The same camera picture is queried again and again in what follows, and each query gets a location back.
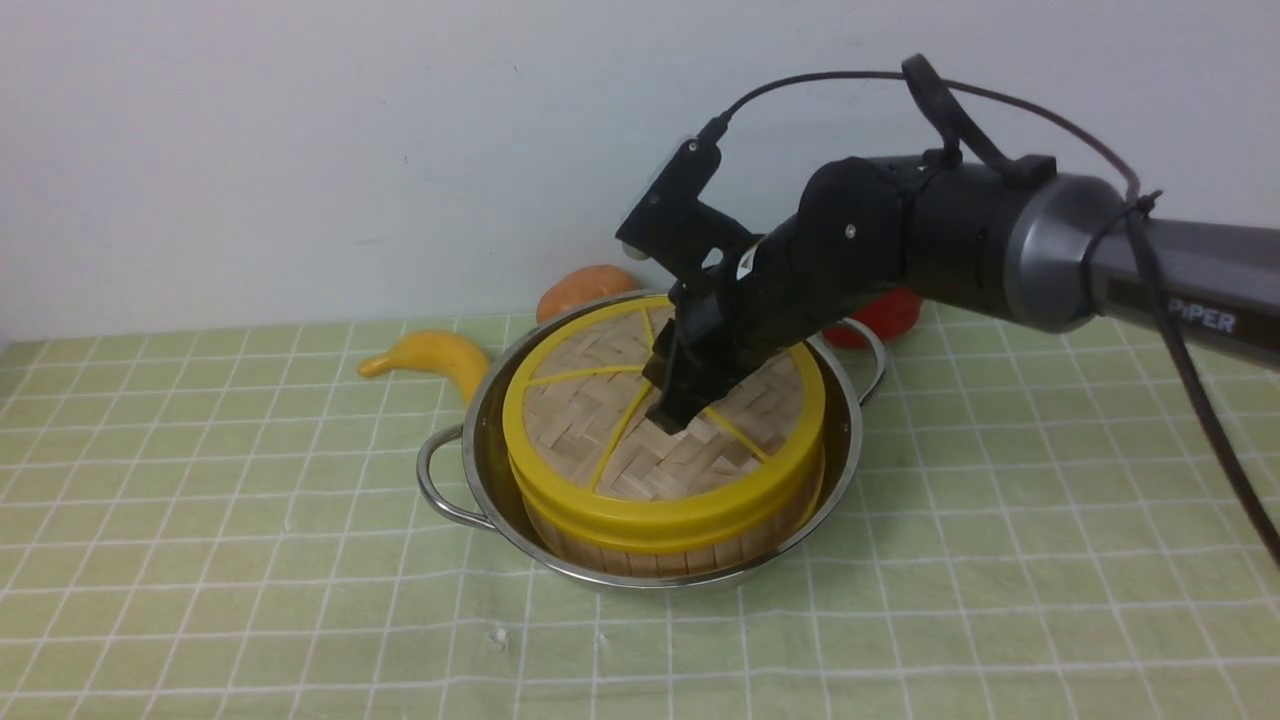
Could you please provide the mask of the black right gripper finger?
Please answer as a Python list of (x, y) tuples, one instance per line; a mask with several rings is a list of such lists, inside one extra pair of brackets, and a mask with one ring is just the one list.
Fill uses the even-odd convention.
[(673, 436), (737, 386), (741, 366), (721, 337), (686, 341), (678, 331), (660, 331), (643, 366), (643, 379), (658, 392), (646, 419)]

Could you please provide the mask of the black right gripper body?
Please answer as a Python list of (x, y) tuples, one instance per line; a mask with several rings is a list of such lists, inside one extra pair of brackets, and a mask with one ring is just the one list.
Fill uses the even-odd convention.
[(887, 164), (827, 163), (808, 181), (792, 217), (710, 269), (712, 293), (672, 292), (672, 331), (686, 341), (721, 337), (732, 346), (742, 380), (905, 281), (906, 214), (902, 177)]

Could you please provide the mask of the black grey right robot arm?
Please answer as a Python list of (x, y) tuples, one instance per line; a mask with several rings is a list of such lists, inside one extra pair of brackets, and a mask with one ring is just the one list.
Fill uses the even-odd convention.
[(754, 234), (698, 197), (713, 165), (676, 158), (617, 229), (676, 278), (645, 378), (648, 419), (673, 434), (772, 357), (904, 288), (1062, 334), (1094, 316), (1155, 324), (1128, 238), (1155, 251), (1185, 341), (1277, 366), (1277, 232), (1147, 219), (1107, 182), (1016, 187), (993, 170), (847, 158), (823, 165), (792, 217)]

